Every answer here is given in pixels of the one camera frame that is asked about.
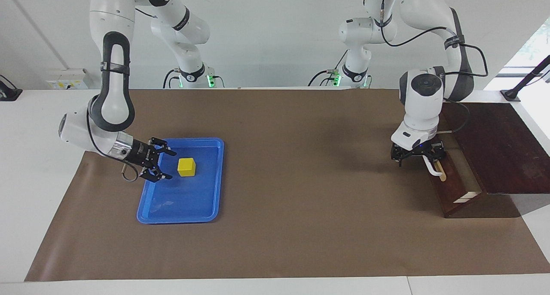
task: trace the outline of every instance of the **yellow cube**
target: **yellow cube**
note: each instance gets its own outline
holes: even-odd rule
[[[180,158],[177,163],[177,172],[182,177],[193,177],[197,165],[193,158]]]

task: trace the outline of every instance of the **white wall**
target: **white wall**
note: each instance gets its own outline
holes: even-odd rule
[[[20,89],[47,89],[44,69],[62,68],[13,0],[0,0],[0,74]]]
[[[21,18],[17,9],[0,6],[0,31],[14,28],[6,18]],[[98,79],[99,52],[89,34],[89,0],[17,0],[70,68],[86,68]],[[317,71],[332,68],[345,50],[338,41],[338,26],[365,13],[362,0],[182,0],[211,27],[208,44],[200,46],[204,61],[223,76],[228,86],[303,86]],[[550,15],[547,0],[446,0],[460,15],[466,40],[483,48],[491,75],[521,48]],[[396,41],[418,31],[397,18]],[[22,61],[41,55],[41,68],[58,68],[59,60],[46,46],[39,52],[22,43],[22,29],[2,38],[0,49],[15,50]],[[373,87],[397,87],[409,68],[445,64],[442,43],[424,36],[401,48],[371,46]],[[131,52],[132,87],[159,87],[167,70],[175,67],[171,52],[150,32],[149,19],[136,15],[136,35]],[[481,60],[472,52],[474,71]],[[489,79],[477,81],[483,89]]]

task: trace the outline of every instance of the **dark wooden shelf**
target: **dark wooden shelf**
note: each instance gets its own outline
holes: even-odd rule
[[[471,120],[452,136],[460,150],[455,156],[463,154],[467,164],[455,165],[450,154],[442,160],[448,181],[432,178],[445,216],[519,217],[550,205],[550,157],[513,107],[466,105]],[[461,107],[443,105],[442,121],[451,128],[460,126],[465,117]],[[477,181],[478,191],[464,184],[470,179]]]

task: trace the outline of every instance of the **black device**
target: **black device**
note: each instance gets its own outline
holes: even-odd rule
[[[0,101],[15,101],[23,90],[16,88],[10,80],[6,79],[6,81],[13,86],[13,89],[0,80]]]
[[[176,152],[173,152],[168,147],[168,143],[162,139],[151,138],[149,143],[140,142],[134,139],[132,149],[128,156],[124,158],[132,164],[142,166],[143,170],[139,177],[151,182],[157,182],[161,179],[171,179],[172,176],[163,173],[159,167],[159,158],[161,153],[168,154],[170,156],[176,156]]]
[[[391,146],[391,159],[398,162],[400,167],[403,160],[414,156],[426,156],[431,163],[434,163],[445,158],[446,152],[442,141],[432,143],[431,140],[428,140],[413,148],[412,151],[407,151],[397,144]]]

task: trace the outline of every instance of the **black stand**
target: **black stand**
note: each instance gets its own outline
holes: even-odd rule
[[[542,72],[548,65],[550,65],[550,55],[547,56],[544,60],[542,60],[542,62],[538,64],[538,66],[535,67],[535,69],[531,71],[530,74],[525,76],[525,78],[521,80],[521,82],[517,84],[516,87],[514,87],[514,89],[502,90],[501,94],[507,101],[521,101],[517,97],[517,94],[519,93],[519,91],[521,91],[521,89],[523,89],[526,85],[528,85],[529,82],[531,82],[531,80],[533,80],[538,74],[540,74],[540,72]]]
[[[0,81],[0,101],[15,101],[22,92],[22,89],[10,89]]]

